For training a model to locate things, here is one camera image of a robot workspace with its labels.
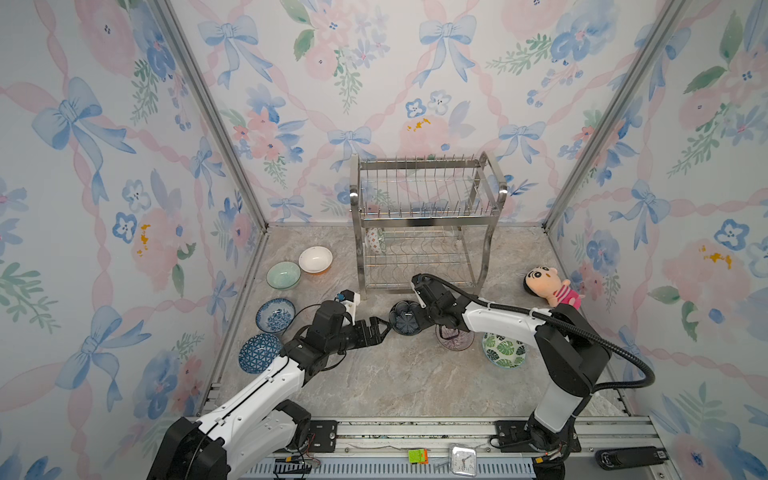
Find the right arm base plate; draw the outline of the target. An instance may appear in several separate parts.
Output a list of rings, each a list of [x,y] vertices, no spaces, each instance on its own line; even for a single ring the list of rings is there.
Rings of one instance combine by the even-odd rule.
[[[571,418],[559,432],[553,432],[534,418],[528,420],[498,420],[491,444],[504,453],[552,453],[567,447],[571,453],[582,451]]]

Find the stainless steel dish rack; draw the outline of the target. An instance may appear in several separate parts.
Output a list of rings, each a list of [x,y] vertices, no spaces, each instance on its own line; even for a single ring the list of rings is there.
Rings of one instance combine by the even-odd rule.
[[[493,235],[509,194],[499,162],[478,156],[350,160],[349,199],[357,278],[369,293],[405,293],[432,273],[477,293],[490,268]],[[381,228],[386,253],[365,234]]]

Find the dark blue flower bowl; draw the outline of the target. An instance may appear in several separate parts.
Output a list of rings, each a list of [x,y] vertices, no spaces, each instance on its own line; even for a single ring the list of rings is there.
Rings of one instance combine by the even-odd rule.
[[[417,335],[430,326],[420,303],[411,300],[398,301],[390,309],[389,323],[403,336]]]

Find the green white patterned bowl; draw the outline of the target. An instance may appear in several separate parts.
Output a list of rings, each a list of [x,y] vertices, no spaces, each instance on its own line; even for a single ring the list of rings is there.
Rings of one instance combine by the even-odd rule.
[[[386,253],[386,239],[381,228],[367,229],[365,240],[367,248],[372,255],[383,255]]]

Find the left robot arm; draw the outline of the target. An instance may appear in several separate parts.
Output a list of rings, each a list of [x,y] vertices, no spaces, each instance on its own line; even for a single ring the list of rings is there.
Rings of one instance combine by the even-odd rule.
[[[238,479],[270,454],[302,454],[310,444],[310,413],[291,397],[331,356],[379,345],[391,331],[378,317],[358,320],[354,300],[322,302],[313,321],[283,345],[248,386],[214,411],[182,417],[166,431],[150,479]]]

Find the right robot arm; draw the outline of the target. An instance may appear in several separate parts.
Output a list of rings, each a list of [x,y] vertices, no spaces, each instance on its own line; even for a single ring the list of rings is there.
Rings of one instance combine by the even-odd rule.
[[[541,452],[567,445],[575,418],[589,403],[610,359],[610,351],[580,312],[564,304],[526,309],[490,302],[431,274],[415,275],[411,285],[421,319],[503,336],[539,351],[549,384],[526,422],[522,439]]]

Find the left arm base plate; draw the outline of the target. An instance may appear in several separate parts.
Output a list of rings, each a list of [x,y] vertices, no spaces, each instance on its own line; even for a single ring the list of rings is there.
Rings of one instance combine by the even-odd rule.
[[[336,449],[339,422],[309,420],[300,423],[285,451],[291,453],[333,453]]]

